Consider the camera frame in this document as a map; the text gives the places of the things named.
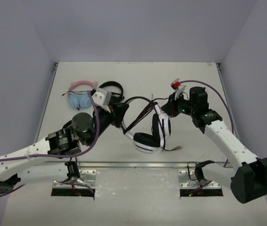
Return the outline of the white black headphones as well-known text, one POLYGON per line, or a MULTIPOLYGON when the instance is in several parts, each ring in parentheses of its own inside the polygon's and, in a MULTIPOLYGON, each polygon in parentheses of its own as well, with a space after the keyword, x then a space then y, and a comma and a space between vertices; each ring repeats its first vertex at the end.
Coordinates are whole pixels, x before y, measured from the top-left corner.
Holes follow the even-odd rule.
POLYGON ((169 116, 161 110, 161 107, 155 100, 150 100, 146 97, 131 97, 125 101, 126 104, 130 104, 136 99, 143 99, 148 102, 148 105, 145 107, 144 111, 140 113, 136 121, 142 119, 145 115, 149 114, 154 110, 152 116, 152 125, 151 133, 136 132, 132 133, 131 128, 134 126, 133 122, 130 126, 126 126, 124 122, 121 123, 121 129, 123 130, 124 135, 132 140, 136 150, 152 154, 159 149, 165 148, 166 140, 171 136, 171 124, 169 116))

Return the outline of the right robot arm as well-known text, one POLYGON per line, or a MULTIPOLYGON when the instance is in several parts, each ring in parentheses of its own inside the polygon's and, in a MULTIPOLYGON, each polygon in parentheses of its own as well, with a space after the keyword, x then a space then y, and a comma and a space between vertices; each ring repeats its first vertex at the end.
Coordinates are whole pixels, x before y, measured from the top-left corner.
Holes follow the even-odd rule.
POLYGON ((198 183, 214 181, 231 190, 240 203, 267 195, 267 158, 259 158, 248 150, 228 129, 222 117, 209 108, 208 94, 203 87, 192 87, 189 99, 182 96, 185 87, 174 89, 162 110, 169 117, 189 115, 196 128, 206 135, 226 156, 231 168, 212 160, 197 163, 194 169, 198 183))

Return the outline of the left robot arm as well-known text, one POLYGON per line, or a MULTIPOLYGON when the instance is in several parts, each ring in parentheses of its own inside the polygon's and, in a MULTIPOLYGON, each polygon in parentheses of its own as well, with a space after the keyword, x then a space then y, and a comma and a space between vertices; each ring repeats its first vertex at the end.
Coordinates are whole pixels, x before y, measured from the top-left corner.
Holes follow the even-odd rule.
POLYGON ((119 127, 128 108, 128 104, 117 103, 108 111, 98 106, 93 115, 78 113, 61 130, 0 156, 0 197, 27 184, 47 180, 66 184, 80 178, 74 158, 89 152, 108 126, 119 127))

